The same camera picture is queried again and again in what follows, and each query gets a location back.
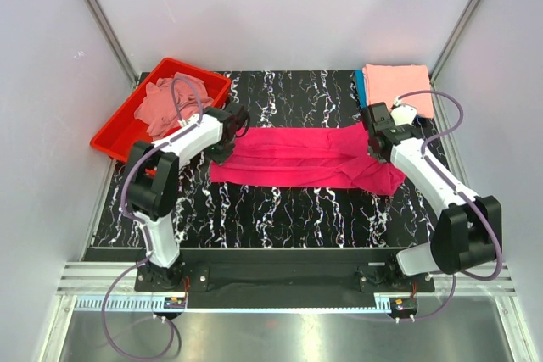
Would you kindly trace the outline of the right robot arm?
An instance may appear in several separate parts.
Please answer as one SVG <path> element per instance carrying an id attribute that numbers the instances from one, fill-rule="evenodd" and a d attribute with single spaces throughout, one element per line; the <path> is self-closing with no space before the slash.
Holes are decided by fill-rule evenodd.
<path id="1" fill-rule="evenodd" d="M 404 291 L 416 276 L 460 272 L 481 281 L 497 277 L 502 266 L 501 205 L 462 184 L 424 147 L 412 124 L 395 122 L 385 103 L 362 110 L 368 152 L 401 171 L 430 204 L 437 225 L 429 241 L 400 250 L 385 270 L 390 288 Z"/>

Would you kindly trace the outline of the magenta t shirt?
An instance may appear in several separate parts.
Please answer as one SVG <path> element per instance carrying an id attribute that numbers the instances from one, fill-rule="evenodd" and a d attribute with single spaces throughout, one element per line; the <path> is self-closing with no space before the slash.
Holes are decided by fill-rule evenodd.
<path id="1" fill-rule="evenodd" d="M 341 128 L 253 127 L 210 180 L 251 187 L 361 189 L 393 196 L 406 176 L 367 152 L 363 124 Z"/>

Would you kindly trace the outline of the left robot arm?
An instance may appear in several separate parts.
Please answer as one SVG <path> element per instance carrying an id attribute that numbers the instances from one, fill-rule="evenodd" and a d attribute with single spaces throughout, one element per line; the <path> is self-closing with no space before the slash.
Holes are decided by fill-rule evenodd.
<path id="1" fill-rule="evenodd" d="M 237 136 L 249 129 L 248 110 L 239 103 L 208 107 L 180 130 L 157 142 L 136 142 L 126 163 L 121 209 L 137 223 L 145 245 L 137 261 L 143 282 L 172 291 L 188 282 L 176 243 L 173 212 L 178 199 L 179 171 L 199 154 L 222 165 L 230 158 Z"/>

